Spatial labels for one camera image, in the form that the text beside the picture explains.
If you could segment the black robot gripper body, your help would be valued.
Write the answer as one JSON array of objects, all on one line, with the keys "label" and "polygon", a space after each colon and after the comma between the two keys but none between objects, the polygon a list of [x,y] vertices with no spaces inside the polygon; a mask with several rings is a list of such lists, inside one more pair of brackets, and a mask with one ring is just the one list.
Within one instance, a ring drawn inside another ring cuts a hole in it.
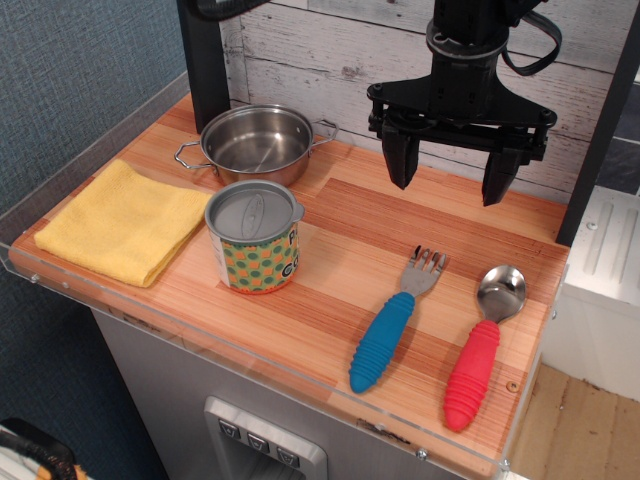
[{"label": "black robot gripper body", "polygon": [[507,89],[498,78],[505,38],[461,43],[429,38],[433,54],[427,76],[368,87],[369,129],[381,140],[389,118],[431,142],[490,153],[515,151],[520,163],[544,157],[555,112]]}]

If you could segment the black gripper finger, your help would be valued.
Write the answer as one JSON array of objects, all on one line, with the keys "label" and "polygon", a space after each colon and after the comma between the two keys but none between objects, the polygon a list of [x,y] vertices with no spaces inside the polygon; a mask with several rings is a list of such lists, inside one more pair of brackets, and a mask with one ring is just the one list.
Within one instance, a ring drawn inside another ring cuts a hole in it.
[{"label": "black gripper finger", "polygon": [[381,142],[392,183],[406,189],[417,171],[419,137],[413,130],[387,118],[382,123]]},{"label": "black gripper finger", "polygon": [[520,156],[515,151],[490,153],[482,184],[483,205],[498,204],[509,190],[520,166]]}]

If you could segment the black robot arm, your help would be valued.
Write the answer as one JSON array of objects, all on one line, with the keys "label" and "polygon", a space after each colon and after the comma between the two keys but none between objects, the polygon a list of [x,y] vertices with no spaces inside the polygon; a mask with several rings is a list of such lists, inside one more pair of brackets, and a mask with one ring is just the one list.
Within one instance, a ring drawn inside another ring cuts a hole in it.
[{"label": "black robot arm", "polygon": [[535,12],[534,1],[438,1],[426,30],[431,72],[417,79],[376,83],[369,129],[382,142],[391,181],[401,189],[418,166],[421,142],[488,153],[482,184],[486,206],[502,201],[518,169],[543,159],[552,110],[508,90],[497,74],[504,61],[531,76],[557,58],[547,56],[516,66],[507,43],[511,29],[526,22],[562,43],[559,28]]}]

